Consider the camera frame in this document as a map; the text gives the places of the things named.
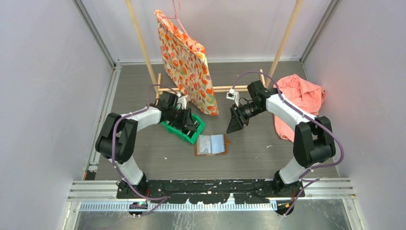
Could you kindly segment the green plastic card bin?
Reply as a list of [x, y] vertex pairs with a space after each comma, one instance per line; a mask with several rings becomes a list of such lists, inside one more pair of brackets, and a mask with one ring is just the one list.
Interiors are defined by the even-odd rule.
[[206, 127], [205, 122], [196, 114], [192, 114], [192, 121], [193, 124], [196, 126], [197, 131], [186, 131], [186, 130], [180, 130], [176, 129], [174, 126], [171, 126], [169, 122], [161, 122], [161, 124], [164, 126], [166, 131], [170, 134], [175, 134], [178, 136], [182, 141], [187, 141], [191, 143], [192, 145], [197, 141], [199, 135], [202, 133], [204, 128]]

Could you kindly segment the silver grey credit card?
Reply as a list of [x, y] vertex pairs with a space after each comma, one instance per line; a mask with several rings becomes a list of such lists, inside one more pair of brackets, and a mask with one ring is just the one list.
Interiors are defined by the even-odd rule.
[[200, 135], [196, 142], [196, 149], [198, 155], [211, 154], [212, 153], [211, 136]]

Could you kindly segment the brown leather card holder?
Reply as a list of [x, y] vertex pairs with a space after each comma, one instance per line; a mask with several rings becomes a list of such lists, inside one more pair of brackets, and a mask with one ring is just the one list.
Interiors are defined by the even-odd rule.
[[195, 156], [216, 156], [216, 155], [226, 155], [228, 153], [228, 147], [230, 144], [229, 139], [227, 138], [226, 134], [217, 134], [217, 135], [210, 135], [211, 136], [211, 144], [212, 144], [212, 153], [211, 154], [197, 154], [196, 149], [196, 142], [194, 144], [194, 155]]

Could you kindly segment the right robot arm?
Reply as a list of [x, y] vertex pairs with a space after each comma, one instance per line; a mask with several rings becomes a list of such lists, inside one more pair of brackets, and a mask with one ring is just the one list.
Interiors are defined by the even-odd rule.
[[293, 158], [275, 173], [272, 185], [275, 194], [287, 196], [303, 173], [335, 156], [331, 122], [325, 116], [317, 118], [300, 109], [276, 88], [267, 89], [259, 80], [250, 83], [247, 90], [251, 99], [246, 104], [239, 103], [238, 92], [229, 90], [226, 97], [235, 104], [230, 108], [231, 119], [226, 132], [242, 130], [250, 118], [263, 112], [276, 115], [288, 125], [294, 133]]

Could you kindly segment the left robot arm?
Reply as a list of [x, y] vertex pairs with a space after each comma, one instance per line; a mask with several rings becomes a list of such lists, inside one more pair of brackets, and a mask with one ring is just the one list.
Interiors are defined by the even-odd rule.
[[187, 107], [185, 96], [163, 92], [141, 110], [125, 115], [108, 114], [96, 140], [95, 150], [119, 170], [129, 184], [128, 192], [135, 198], [142, 198], [147, 192], [146, 175], [133, 158], [136, 136], [138, 131], [160, 123], [189, 138], [200, 126]]

